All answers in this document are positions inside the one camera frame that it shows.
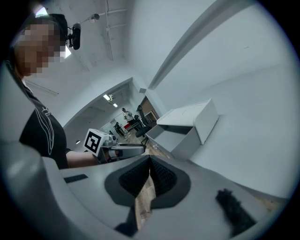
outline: floor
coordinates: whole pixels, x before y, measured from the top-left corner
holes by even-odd
[[[119,142],[141,143],[143,139],[144,139],[143,137],[137,138],[135,136],[135,130],[132,129],[129,133],[125,135],[124,138],[120,137]],[[159,149],[155,149],[153,144],[150,141],[147,142],[146,151],[143,153],[143,155],[159,155],[163,157],[168,157],[163,151]],[[154,184],[151,177],[149,176],[141,192],[135,199],[135,216],[136,216],[137,226],[139,230],[142,228],[142,226],[145,224],[145,222],[151,215],[150,203],[155,197],[156,196],[155,196]],[[269,201],[267,199],[263,199],[260,197],[256,197],[256,198],[262,203],[262,205],[266,207],[268,211],[273,211],[278,206],[280,206],[280,204],[277,202]]]

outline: black t-shirt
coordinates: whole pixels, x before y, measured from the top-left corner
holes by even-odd
[[[16,81],[14,52],[11,49],[6,65]],[[53,158],[59,169],[69,168],[66,153],[67,139],[63,127],[24,84],[23,92],[34,104],[35,110],[30,116],[20,137],[20,142],[35,148],[43,157]]]

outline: white box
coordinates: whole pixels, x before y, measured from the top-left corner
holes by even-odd
[[[203,145],[215,126],[219,115],[209,99],[185,107],[171,109],[157,120],[158,125],[195,127]]]
[[[104,141],[109,139],[109,134],[90,128],[84,139],[83,148],[98,157]]]

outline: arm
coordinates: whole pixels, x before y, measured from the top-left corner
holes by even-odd
[[[95,166],[99,164],[96,157],[90,152],[70,151],[66,156],[70,168]]]

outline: chair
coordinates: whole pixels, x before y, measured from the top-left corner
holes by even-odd
[[[137,107],[137,111],[139,112],[139,114],[140,114],[140,116],[141,116],[141,118],[142,118],[142,122],[143,122],[143,124],[145,125],[145,127],[143,127],[141,124],[140,124],[140,130],[139,131],[137,131],[136,133],[135,133],[135,136],[136,137],[140,137],[140,136],[143,136],[143,137],[145,137],[145,134],[151,129],[151,128],[153,128],[155,125],[156,125],[156,123],[155,122],[147,122],[147,120],[145,119],[145,115],[144,115],[144,113],[143,113],[143,109],[142,109],[142,106],[141,105],[139,105],[138,107]],[[143,139],[142,141],[141,141],[141,143],[143,143],[144,141],[146,141],[145,142],[145,144],[144,145],[146,145],[146,143],[147,143],[147,141],[148,141],[148,137],[146,136],[146,138],[145,139]]]

